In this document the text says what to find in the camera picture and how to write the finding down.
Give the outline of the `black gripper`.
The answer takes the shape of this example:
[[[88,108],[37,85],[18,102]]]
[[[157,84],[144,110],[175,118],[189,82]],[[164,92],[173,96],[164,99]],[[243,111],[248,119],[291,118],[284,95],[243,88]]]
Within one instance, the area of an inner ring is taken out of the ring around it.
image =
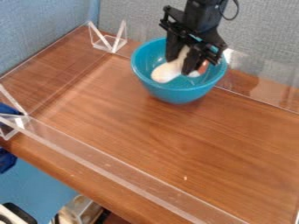
[[[184,46],[187,52],[181,74],[197,71],[207,60],[216,65],[223,51],[228,48],[217,33],[228,0],[187,0],[183,10],[171,5],[163,7],[160,26],[167,32],[165,60],[177,59]]]

